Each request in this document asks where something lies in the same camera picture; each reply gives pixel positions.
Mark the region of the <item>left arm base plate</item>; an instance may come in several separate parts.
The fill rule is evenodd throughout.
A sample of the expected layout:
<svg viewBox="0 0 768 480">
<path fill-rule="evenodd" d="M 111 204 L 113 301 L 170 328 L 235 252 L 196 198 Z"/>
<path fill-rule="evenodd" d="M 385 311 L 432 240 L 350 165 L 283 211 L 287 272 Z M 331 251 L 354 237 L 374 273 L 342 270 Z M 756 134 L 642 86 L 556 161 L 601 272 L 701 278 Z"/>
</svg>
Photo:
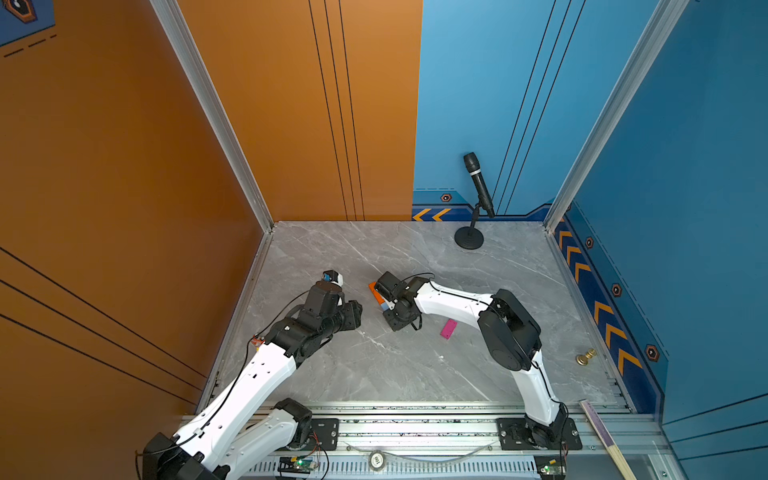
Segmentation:
<svg viewBox="0 0 768 480">
<path fill-rule="evenodd" d="M 313 450 L 321 448 L 335 451 L 338 446 L 340 420 L 338 418 L 312 418 L 300 423 L 283 450 Z"/>
</svg>

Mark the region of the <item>pink building block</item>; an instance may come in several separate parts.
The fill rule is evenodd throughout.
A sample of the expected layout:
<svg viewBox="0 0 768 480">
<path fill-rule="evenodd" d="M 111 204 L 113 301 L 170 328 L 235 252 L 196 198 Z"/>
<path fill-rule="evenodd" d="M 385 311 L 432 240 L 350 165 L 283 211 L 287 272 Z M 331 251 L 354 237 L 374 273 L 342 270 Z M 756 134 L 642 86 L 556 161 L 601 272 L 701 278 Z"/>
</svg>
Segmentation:
<svg viewBox="0 0 768 480">
<path fill-rule="evenodd" d="M 453 319 L 448 319 L 441 332 L 440 336 L 446 340 L 450 339 L 458 326 L 458 322 Z"/>
</svg>

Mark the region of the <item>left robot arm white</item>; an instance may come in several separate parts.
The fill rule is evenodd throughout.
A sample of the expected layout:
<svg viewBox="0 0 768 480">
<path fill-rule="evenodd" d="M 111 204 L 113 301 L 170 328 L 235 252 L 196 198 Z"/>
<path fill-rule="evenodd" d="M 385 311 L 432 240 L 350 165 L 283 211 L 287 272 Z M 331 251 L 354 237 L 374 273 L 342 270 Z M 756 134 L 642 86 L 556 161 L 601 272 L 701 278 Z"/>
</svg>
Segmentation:
<svg viewBox="0 0 768 480">
<path fill-rule="evenodd" d="M 296 400 L 275 404 L 248 423 L 264 401 L 334 334 L 361 325 L 362 306 L 347 300 L 343 277 L 324 272 L 286 316 L 274 322 L 238 376 L 172 436 L 156 434 L 135 458 L 138 478 L 239 479 L 276 450 L 314 449 L 312 412 Z"/>
</svg>

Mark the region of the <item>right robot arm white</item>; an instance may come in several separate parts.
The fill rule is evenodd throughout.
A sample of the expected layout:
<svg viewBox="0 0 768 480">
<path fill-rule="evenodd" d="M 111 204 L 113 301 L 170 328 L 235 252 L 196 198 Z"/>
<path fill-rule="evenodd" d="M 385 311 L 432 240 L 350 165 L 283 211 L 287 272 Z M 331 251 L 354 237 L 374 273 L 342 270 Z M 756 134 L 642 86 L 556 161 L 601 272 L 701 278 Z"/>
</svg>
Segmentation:
<svg viewBox="0 0 768 480">
<path fill-rule="evenodd" d="M 524 402 L 527 441 L 539 449 L 565 444 L 568 409 L 554 394 L 546 372 L 541 327 L 510 291 L 471 293 L 413 275 L 399 279 L 385 272 L 373 290 L 383 299 L 383 316 L 394 331 L 420 328 L 436 315 L 477 328 L 494 361 L 509 370 Z"/>
</svg>

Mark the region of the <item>orange building block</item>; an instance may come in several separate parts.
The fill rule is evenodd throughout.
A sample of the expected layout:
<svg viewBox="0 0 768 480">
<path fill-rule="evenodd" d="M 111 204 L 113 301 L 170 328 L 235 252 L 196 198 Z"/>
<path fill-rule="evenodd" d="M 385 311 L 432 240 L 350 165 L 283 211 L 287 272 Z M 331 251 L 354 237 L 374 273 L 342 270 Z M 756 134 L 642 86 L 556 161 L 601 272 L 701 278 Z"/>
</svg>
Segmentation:
<svg viewBox="0 0 768 480">
<path fill-rule="evenodd" d="M 383 298 L 383 297 L 382 297 L 382 296 L 381 296 L 381 295 L 378 293 L 378 291 L 377 291 L 377 290 L 376 290 L 376 288 L 375 288 L 375 285 L 376 285 L 376 283 L 375 283 L 375 282 L 371 282 L 371 283 L 368 285 L 368 287 L 369 287 L 369 290 L 371 291 L 372 295 L 373 295 L 373 296 L 374 296 L 374 298 L 376 299 L 377 303 L 378 303 L 379 305 L 383 305 L 383 304 L 385 303 L 385 300 L 384 300 L 384 298 Z"/>
</svg>

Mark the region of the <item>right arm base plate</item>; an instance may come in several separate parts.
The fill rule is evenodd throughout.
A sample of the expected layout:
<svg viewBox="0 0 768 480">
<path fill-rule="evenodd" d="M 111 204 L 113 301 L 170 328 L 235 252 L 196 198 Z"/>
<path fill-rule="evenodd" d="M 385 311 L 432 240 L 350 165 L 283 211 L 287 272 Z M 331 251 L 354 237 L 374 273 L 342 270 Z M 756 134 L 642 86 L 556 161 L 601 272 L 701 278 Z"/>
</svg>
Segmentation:
<svg viewBox="0 0 768 480">
<path fill-rule="evenodd" d="M 495 423 L 503 451 L 563 449 L 570 452 L 583 449 L 580 433 L 572 418 L 566 417 L 549 426 L 527 417 L 498 418 Z"/>
</svg>

